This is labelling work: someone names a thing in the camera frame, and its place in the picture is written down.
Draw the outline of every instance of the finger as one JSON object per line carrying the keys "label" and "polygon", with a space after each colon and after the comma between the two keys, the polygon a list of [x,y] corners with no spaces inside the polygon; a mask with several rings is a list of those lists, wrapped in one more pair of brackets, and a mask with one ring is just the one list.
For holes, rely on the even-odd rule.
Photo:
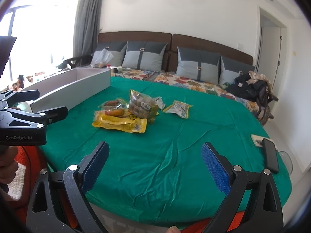
{"label": "finger", "polygon": [[14,173],[14,175],[12,175],[12,177],[8,179],[0,179],[0,182],[3,184],[10,184],[14,180],[15,176],[16,176],[16,173]]}
{"label": "finger", "polygon": [[18,163],[14,161],[9,166],[0,167],[0,179],[10,179],[18,170]]}
{"label": "finger", "polygon": [[181,233],[181,232],[176,226],[173,226],[173,227],[170,227],[166,233]]}
{"label": "finger", "polygon": [[0,155],[0,167],[12,164],[17,153],[17,147],[10,146],[3,154]]}

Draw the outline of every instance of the gray pillow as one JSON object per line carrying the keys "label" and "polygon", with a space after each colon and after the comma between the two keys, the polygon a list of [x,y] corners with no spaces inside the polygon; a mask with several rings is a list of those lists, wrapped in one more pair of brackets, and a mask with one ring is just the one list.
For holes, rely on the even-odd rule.
{"label": "gray pillow", "polygon": [[248,65],[236,60],[226,58],[224,56],[220,57],[221,61],[221,72],[219,78],[219,84],[223,85],[225,83],[232,84],[234,79],[240,74],[246,74],[249,71],[254,71],[255,67]]}
{"label": "gray pillow", "polygon": [[178,48],[178,66],[176,74],[192,80],[218,84],[220,54]]}
{"label": "gray pillow", "polygon": [[128,41],[122,67],[159,72],[166,45],[151,41]]}
{"label": "gray pillow", "polygon": [[108,64],[111,66],[121,66],[126,50],[126,45],[127,42],[97,43],[92,61],[97,59],[103,49],[107,49],[114,56]]}

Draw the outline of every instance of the light switch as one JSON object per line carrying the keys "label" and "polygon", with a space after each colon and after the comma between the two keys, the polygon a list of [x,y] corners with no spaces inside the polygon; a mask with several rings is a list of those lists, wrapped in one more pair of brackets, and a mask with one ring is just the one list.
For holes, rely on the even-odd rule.
{"label": "light switch", "polygon": [[241,43],[238,43],[238,49],[243,50],[243,45]]}

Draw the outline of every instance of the gray curtain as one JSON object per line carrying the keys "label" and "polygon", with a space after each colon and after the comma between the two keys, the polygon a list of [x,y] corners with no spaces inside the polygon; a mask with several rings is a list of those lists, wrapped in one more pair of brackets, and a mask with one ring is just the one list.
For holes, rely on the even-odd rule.
{"label": "gray curtain", "polygon": [[102,0],[79,0],[73,34],[73,56],[94,53],[99,33]]}

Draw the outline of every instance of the window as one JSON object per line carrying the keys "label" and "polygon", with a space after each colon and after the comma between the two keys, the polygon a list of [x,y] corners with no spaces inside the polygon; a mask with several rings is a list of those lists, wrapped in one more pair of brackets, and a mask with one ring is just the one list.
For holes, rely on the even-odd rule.
{"label": "window", "polygon": [[51,74],[73,54],[78,0],[15,0],[0,22],[0,35],[17,37],[1,76],[0,90],[20,74]]}

